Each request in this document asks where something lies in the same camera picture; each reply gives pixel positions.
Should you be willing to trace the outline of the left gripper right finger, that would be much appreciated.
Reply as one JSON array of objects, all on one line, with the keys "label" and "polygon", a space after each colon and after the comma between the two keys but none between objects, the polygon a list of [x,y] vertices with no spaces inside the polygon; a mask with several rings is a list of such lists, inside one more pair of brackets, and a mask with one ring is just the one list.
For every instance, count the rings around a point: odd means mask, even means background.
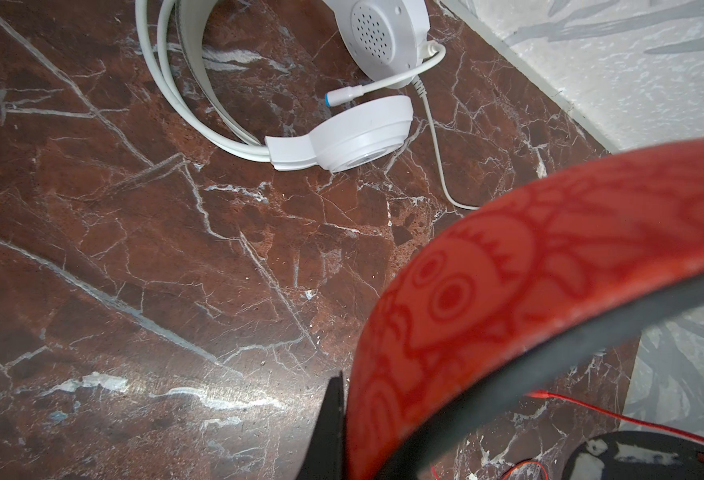
[{"label": "left gripper right finger", "polygon": [[568,459],[565,479],[704,479],[704,444],[644,431],[591,438]]}]

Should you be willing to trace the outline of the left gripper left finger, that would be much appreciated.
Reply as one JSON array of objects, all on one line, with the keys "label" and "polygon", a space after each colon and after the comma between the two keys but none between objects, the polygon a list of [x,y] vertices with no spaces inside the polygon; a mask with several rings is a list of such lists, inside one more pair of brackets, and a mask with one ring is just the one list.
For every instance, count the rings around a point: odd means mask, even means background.
[{"label": "left gripper left finger", "polygon": [[343,373],[332,377],[296,476],[297,480],[345,478],[345,390]]}]

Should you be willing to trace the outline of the red black headphones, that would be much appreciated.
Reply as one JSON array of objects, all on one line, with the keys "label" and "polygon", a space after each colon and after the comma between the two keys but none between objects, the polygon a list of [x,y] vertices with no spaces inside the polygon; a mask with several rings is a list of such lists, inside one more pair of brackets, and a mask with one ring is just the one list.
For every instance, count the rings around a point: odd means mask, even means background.
[{"label": "red black headphones", "polygon": [[430,242],[358,343],[351,479],[412,478],[595,352],[704,305],[704,140],[527,184]]}]

